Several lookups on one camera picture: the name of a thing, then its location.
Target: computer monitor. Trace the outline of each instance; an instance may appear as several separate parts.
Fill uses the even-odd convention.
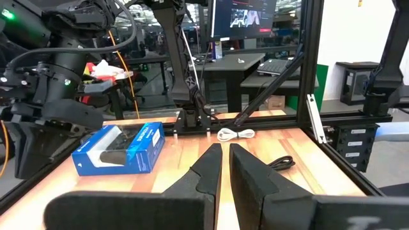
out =
[[[210,41],[268,37],[277,0],[212,0],[209,5]]]

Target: orange cable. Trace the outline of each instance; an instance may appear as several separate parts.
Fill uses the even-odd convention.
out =
[[[4,171],[6,170],[6,166],[7,166],[9,146],[8,146],[8,136],[7,136],[6,126],[4,125],[3,121],[0,121],[0,122],[1,122],[1,126],[3,128],[3,132],[4,132],[4,139],[6,140],[6,159],[4,160],[3,168],[1,169],[1,172],[0,172],[0,178],[1,178],[3,176]]]
[[[109,33],[109,36],[111,37],[112,44],[113,44],[113,45],[116,45],[116,44],[115,44],[115,39],[114,39],[114,37],[113,37],[111,31],[108,31],[108,33]],[[128,80],[129,80],[129,84],[130,84],[130,92],[131,92],[131,94],[132,94],[132,97],[134,98],[136,114],[138,115],[138,119],[140,119],[140,118],[139,118],[138,104],[137,104],[137,102],[136,102],[135,93],[134,93],[134,85],[132,84],[132,79],[130,78],[129,71],[128,71],[128,67],[127,67],[127,65],[125,64],[125,61],[123,60],[121,53],[120,53],[118,50],[116,51],[116,53],[118,54],[118,57],[120,57],[120,60],[121,60],[121,62],[122,62],[122,64],[123,64],[123,67],[124,67],[125,71],[127,72]]]

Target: white cable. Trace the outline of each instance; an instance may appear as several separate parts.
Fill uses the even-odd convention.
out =
[[[196,67],[194,66],[193,56],[192,56],[192,53],[190,52],[189,43],[187,42],[185,32],[183,32],[183,30],[182,30],[181,33],[182,33],[182,35],[183,35],[183,39],[185,40],[186,47],[187,47],[187,51],[189,52],[190,60],[192,61],[194,76],[195,76],[196,82],[197,82],[197,87],[198,87],[199,90],[200,90],[199,78],[197,77]]]
[[[248,130],[243,130],[241,132],[234,132],[228,128],[222,128],[218,133],[217,133],[217,139],[219,141],[230,141],[233,138],[253,138],[255,135],[254,130],[248,129]]]

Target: wooden tabletop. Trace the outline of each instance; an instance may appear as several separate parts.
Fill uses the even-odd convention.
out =
[[[284,115],[282,111],[260,111],[252,116]],[[236,114],[220,114],[233,118]],[[174,122],[175,118],[124,120],[110,124],[152,121]],[[74,190],[163,192],[181,178],[213,143],[216,135],[166,137],[166,143],[150,174],[83,176],[69,157],[21,200],[0,216],[0,229],[44,229],[43,211],[53,198]],[[239,229],[229,177],[229,145],[238,143],[264,163],[291,155],[296,165],[281,174],[314,194],[364,196],[364,193],[299,128],[257,131],[253,139],[234,139],[222,143],[222,187],[218,229]]]

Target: blue box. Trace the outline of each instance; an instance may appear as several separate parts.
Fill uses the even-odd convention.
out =
[[[107,125],[72,153],[79,176],[152,172],[165,143],[162,123]]]

